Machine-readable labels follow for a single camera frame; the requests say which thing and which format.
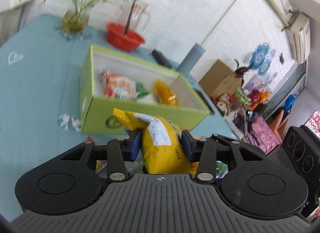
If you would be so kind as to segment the orange white snack bag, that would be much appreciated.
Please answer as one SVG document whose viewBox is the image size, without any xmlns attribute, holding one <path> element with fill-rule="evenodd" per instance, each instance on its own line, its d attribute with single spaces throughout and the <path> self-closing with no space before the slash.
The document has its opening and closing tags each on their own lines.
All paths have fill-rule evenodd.
<svg viewBox="0 0 320 233">
<path fill-rule="evenodd" d="M 103 95 L 123 101 L 137 99 L 136 81 L 131 77 L 112 71 L 101 71 L 100 76 L 105 85 Z"/>
</svg>

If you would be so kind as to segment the clear glass pitcher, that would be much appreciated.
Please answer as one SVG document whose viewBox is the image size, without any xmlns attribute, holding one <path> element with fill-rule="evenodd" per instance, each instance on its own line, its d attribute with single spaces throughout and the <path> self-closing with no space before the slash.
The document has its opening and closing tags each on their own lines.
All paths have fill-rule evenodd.
<svg viewBox="0 0 320 233">
<path fill-rule="evenodd" d="M 131 31 L 144 31 L 152 18 L 148 11 L 148 4 L 142 0 L 131 0 L 123 9 L 116 23 L 123 27 L 123 33 Z"/>
</svg>

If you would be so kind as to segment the pink patterned cloth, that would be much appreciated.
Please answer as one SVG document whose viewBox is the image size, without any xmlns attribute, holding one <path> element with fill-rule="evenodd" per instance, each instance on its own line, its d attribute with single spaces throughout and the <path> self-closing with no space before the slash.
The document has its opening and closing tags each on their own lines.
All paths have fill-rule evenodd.
<svg viewBox="0 0 320 233">
<path fill-rule="evenodd" d="M 277 138 L 262 116 L 248 125 L 245 133 L 248 142 L 260 148 L 265 155 L 281 145 L 282 141 Z"/>
</svg>

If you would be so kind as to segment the green cardboard box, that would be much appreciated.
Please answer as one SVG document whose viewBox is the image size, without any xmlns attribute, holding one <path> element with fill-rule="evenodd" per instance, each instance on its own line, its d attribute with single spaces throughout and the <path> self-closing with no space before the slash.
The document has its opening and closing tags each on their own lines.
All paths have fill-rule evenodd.
<svg viewBox="0 0 320 233">
<path fill-rule="evenodd" d="M 123 101 L 103 95 L 101 71 L 112 71 L 136 81 L 137 99 Z M 161 104 L 155 93 L 155 81 L 161 80 L 177 96 L 178 106 Z M 91 45 L 79 74 L 80 132 L 83 134 L 122 134 L 113 110 L 160 116 L 192 130 L 209 109 L 186 78 L 174 70 L 158 66 L 127 53 Z"/>
</svg>

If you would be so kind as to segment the grey thermos bottle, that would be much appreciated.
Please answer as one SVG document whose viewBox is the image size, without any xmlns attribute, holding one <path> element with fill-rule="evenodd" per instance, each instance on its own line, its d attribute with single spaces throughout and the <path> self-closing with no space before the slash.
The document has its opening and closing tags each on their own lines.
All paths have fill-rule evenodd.
<svg viewBox="0 0 320 233">
<path fill-rule="evenodd" d="M 205 51 L 205 48 L 196 43 L 185 56 L 176 71 L 183 74 L 184 76 L 188 76 L 192 68 L 200 60 Z"/>
</svg>

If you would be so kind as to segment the white air conditioner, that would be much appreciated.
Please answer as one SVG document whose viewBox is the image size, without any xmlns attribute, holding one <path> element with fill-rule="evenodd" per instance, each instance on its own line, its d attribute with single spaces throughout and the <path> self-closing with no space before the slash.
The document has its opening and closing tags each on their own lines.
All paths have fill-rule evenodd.
<svg viewBox="0 0 320 233">
<path fill-rule="evenodd" d="M 291 55 L 297 63 L 304 63 L 311 49 L 310 20 L 301 12 L 296 11 L 289 20 L 289 24 L 287 35 Z"/>
</svg>

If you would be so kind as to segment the black rectangular case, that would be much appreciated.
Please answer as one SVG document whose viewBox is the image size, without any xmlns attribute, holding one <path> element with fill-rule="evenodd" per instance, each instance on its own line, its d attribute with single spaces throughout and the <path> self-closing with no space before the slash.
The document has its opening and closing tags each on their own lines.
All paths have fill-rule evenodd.
<svg viewBox="0 0 320 233">
<path fill-rule="evenodd" d="M 172 69 L 172 65 L 169 63 L 168 59 L 161 52 L 154 49 L 152 50 L 151 55 L 159 65 Z"/>
</svg>

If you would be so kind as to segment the red plastic bowl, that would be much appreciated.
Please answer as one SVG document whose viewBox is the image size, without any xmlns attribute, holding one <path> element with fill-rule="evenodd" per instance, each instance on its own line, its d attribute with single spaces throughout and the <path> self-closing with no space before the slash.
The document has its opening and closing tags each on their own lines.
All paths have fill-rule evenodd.
<svg viewBox="0 0 320 233">
<path fill-rule="evenodd" d="M 118 49 L 131 52 L 145 44 L 145 39 L 131 29 L 125 34 L 125 27 L 120 24 L 109 22 L 106 26 L 107 41 Z"/>
</svg>

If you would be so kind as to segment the brown cardboard box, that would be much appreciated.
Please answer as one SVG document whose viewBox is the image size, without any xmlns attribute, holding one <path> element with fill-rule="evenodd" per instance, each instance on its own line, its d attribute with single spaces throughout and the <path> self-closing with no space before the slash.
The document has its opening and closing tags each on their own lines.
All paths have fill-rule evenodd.
<svg viewBox="0 0 320 233">
<path fill-rule="evenodd" d="M 242 78 L 218 59 L 199 81 L 199 85 L 209 97 L 218 98 L 224 93 L 233 95 L 242 86 Z"/>
</svg>

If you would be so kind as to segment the blue paper wall decoration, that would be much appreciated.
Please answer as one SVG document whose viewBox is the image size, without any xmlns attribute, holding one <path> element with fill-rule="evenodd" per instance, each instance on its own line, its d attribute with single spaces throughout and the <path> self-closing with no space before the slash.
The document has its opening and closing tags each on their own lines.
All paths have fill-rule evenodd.
<svg viewBox="0 0 320 233">
<path fill-rule="evenodd" d="M 259 44 L 246 58 L 245 63 L 252 65 L 252 70 L 257 71 L 257 75 L 267 74 L 272 61 L 276 55 L 276 50 L 270 47 L 268 42 Z"/>
</svg>

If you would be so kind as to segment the orange yellow snack bag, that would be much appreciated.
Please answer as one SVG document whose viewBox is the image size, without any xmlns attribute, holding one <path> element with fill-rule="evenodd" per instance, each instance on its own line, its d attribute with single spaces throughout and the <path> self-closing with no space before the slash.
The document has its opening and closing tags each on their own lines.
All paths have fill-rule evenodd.
<svg viewBox="0 0 320 233">
<path fill-rule="evenodd" d="M 155 81 L 155 93 L 161 104 L 178 106 L 177 96 L 173 93 L 167 83 L 161 80 Z"/>
</svg>

